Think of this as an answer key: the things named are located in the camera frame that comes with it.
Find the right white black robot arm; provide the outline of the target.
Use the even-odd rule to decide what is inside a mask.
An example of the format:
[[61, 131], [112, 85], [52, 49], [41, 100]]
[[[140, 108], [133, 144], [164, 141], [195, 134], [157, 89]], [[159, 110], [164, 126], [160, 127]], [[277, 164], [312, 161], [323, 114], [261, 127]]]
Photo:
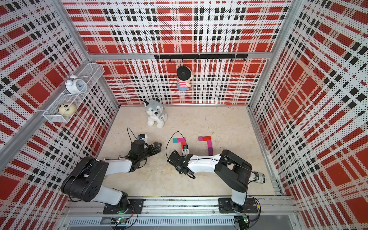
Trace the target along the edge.
[[191, 179], [195, 179], [196, 173], [215, 173], [232, 189], [232, 202], [238, 206], [245, 204], [253, 167], [230, 150], [208, 157], [193, 154], [182, 156], [173, 151], [167, 162]]

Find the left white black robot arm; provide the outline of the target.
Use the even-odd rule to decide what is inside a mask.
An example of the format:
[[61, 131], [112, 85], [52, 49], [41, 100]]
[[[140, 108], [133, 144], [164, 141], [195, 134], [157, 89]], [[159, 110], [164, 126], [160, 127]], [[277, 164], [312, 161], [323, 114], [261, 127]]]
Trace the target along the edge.
[[100, 202], [120, 210], [129, 207], [127, 193], [103, 185], [108, 175], [131, 173], [141, 168], [141, 162], [161, 152], [162, 144], [148, 145], [144, 139], [131, 143], [127, 156], [119, 159], [97, 160], [84, 157], [64, 180], [61, 191], [72, 201]]

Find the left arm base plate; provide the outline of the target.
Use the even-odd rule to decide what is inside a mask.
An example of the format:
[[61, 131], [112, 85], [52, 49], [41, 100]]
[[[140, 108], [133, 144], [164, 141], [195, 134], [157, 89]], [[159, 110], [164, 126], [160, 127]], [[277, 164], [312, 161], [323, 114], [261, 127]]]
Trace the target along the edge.
[[105, 215], [124, 215], [131, 214], [132, 212], [135, 214], [141, 214], [144, 199], [135, 199], [135, 198], [124, 198], [118, 205], [110, 205], [105, 204], [103, 209], [103, 214]]

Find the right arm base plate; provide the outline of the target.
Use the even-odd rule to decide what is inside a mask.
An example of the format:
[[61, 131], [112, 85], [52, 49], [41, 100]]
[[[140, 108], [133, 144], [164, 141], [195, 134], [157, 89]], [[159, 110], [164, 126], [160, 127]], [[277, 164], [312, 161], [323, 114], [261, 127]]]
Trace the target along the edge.
[[251, 197], [246, 198], [242, 206], [234, 203], [231, 198], [219, 198], [218, 202], [219, 212], [222, 214], [256, 214], [258, 212], [257, 202], [254, 198]]

